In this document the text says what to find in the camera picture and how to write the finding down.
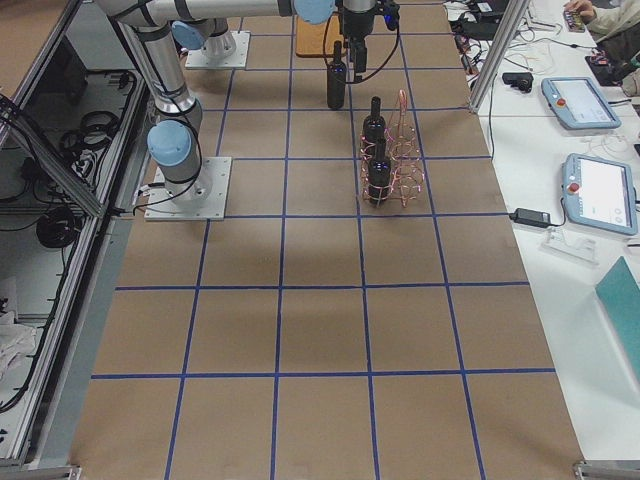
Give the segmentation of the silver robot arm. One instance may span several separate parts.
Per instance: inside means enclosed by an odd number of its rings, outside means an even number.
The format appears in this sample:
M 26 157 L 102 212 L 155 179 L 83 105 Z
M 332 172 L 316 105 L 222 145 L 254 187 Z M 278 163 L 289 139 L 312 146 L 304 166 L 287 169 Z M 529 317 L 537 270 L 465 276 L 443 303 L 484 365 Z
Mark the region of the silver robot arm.
M 230 17 L 291 17 L 316 25 L 341 13 L 346 38 L 359 48 L 356 65 L 366 65 L 365 38 L 379 12 L 377 1 L 100 1 L 107 17 L 119 23 L 134 60 L 149 87 L 159 124 L 148 134 L 148 145 L 174 147 L 165 131 L 194 144 L 202 117 L 199 100 L 189 90 L 175 45 L 201 49 L 209 38 L 231 43 Z
M 210 58 L 224 58 L 236 50 L 225 18 L 173 21 L 171 31 L 181 47 L 189 51 L 202 50 Z

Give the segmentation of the person hand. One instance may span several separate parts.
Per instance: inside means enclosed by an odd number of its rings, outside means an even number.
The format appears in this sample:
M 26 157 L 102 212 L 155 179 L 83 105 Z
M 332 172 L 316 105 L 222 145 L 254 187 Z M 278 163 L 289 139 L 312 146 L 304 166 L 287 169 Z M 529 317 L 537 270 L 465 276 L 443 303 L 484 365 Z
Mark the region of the person hand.
M 590 0 L 570 0 L 564 4 L 564 10 L 575 12 L 584 23 L 589 23 L 596 17 L 595 7 Z

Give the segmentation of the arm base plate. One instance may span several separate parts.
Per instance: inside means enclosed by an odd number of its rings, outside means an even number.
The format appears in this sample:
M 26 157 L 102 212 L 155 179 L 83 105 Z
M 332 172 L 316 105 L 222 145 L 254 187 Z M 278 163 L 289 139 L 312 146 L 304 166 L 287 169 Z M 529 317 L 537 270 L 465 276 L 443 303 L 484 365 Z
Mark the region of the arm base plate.
M 231 157 L 205 157 L 193 184 L 166 183 L 159 167 L 154 181 L 162 183 L 150 190 L 144 218 L 148 221 L 221 221 L 225 217 L 231 176 Z
M 199 50 L 188 53 L 187 70 L 228 70 L 245 69 L 251 33 L 249 31 L 228 30 L 218 36 L 211 36 Z

